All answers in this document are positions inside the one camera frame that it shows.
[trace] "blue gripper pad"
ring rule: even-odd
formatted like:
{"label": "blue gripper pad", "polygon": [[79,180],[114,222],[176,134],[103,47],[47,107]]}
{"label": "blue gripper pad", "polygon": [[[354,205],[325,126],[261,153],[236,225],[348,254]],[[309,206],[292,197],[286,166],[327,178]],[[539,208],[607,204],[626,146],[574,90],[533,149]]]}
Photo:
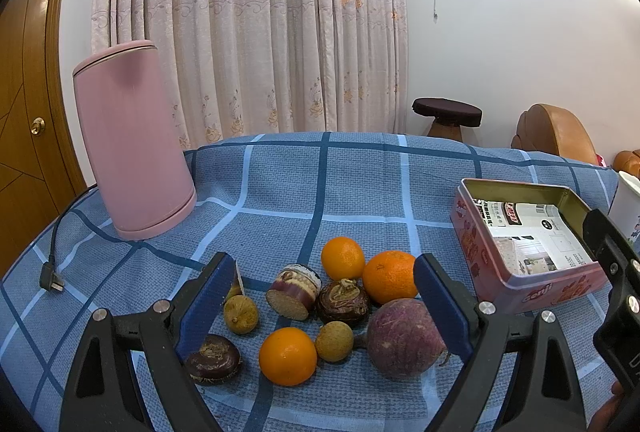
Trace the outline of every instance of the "blue gripper pad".
{"label": "blue gripper pad", "polygon": [[183,362],[202,345],[213,320],[220,313],[235,274],[236,262],[225,253],[182,317],[180,337],[175,346],[175,352]]}
{"label": "blue gripper pad", "polygon": [[466,363],[474,352],[469,339],[469,322],[445,282],[454,283],[433,255],[424,254],[415,260],[415,287],[418,288],[449,352]]}

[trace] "white wall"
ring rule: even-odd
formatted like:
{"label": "white wall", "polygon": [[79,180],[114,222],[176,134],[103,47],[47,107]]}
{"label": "white wall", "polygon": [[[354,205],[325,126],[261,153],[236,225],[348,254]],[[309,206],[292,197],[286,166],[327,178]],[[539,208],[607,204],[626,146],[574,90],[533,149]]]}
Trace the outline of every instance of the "white wall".
{"label": "white wall", "polygon": [[407,131],[432,118],[411,102],[436,96],[477,105],[482,125],[465,141],[506,147],[520,113],[536,103],[568,108],[611,162],[640,147],[638,0],[406,0]]}
{"label": "white wall", "polygon": [[60,79],[66,120],[76,150],[82,176],[88,185],[95,183],[94,173],[84,148],[72,72],[82,60],[91,56],[91,12],[93,0],[62,0],[60,6]]}

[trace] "stool leg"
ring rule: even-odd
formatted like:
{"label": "stool leg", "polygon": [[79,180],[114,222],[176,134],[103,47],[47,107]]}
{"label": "stool leg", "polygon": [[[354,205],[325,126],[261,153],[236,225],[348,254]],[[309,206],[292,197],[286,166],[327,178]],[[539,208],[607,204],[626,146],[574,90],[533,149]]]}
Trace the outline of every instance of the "stool leg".
{"label": "stool leg", "polygon": [[462,131],[459,125],[443,125],[434,120],[427,136],[430,138],[446,138],[462,142]]}

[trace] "pink electric kettle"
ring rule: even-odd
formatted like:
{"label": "pink electric kettle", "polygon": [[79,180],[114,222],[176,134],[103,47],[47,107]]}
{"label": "pink electric kettle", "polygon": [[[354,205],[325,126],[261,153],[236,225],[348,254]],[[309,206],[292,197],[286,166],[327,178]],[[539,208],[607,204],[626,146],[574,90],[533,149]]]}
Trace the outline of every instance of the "pink electric kettle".
{"label": "pink electric kettle", "polygon": [[82,137],[102,200],[121,237],[173,228],[196,202],[149,40],[105,49],[74,69]]}

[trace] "black cable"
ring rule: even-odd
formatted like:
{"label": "black cable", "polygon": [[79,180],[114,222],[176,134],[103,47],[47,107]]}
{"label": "black cable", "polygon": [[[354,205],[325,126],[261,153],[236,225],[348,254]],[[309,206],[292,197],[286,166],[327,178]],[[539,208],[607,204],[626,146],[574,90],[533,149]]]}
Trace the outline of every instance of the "black cable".
{"label": "black cable", "polygon": [[91,185],[86,190],[78,194],[62,211],[62,213],[60,213],[53,225],[53,231],[51,232],[51,244],[49,246],[49,260],[42,265],[42,270],[40,271],[40,287],[47,291],[51,291],[52,289],[62,291],[63,286],[65,285],[65,282],[56,273],[56,236],[58,235],[60,221],[69,212],[69,210],[73,208],[79,199],[84,197],[85,194],[95,187],[97,187],[97,185]]}

